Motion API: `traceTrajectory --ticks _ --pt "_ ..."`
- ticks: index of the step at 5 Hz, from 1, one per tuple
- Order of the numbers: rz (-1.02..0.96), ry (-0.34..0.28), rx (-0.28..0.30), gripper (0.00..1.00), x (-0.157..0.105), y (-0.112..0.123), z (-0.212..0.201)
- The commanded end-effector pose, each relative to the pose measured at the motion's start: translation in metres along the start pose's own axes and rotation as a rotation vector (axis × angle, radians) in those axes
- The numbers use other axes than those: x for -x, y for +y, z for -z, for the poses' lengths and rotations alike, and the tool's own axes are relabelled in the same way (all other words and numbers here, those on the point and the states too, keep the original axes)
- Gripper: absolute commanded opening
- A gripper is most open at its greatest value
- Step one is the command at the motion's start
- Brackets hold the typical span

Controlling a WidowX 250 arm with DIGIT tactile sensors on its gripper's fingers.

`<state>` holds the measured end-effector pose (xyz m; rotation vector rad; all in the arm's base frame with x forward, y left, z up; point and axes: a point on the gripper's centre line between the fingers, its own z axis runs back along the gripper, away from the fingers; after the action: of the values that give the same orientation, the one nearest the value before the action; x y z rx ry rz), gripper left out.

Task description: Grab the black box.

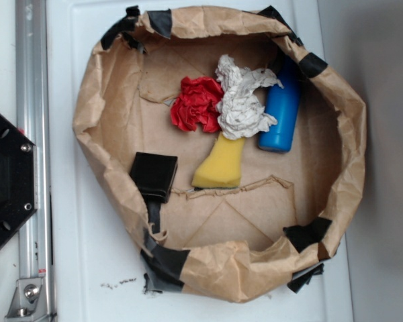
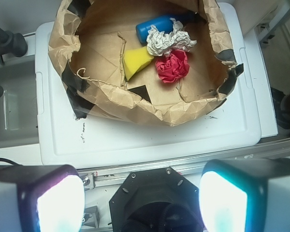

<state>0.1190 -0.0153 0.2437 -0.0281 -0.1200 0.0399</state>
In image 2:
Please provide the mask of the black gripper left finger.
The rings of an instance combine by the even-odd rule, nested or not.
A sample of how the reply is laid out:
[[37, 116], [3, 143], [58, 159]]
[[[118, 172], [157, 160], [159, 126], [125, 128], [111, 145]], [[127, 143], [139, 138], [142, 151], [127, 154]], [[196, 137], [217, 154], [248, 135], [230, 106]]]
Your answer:
[[85, 190], [70, 165], [0, 165], [0, 232], [78, 232]]

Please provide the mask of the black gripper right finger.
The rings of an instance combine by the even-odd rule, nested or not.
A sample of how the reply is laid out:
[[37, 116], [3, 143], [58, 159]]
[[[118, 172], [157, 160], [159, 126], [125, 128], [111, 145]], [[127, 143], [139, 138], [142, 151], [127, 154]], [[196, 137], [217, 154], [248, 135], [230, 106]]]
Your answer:
[[290, 158], [214, 159], [199, 187], [209, 232], [290, 232]]

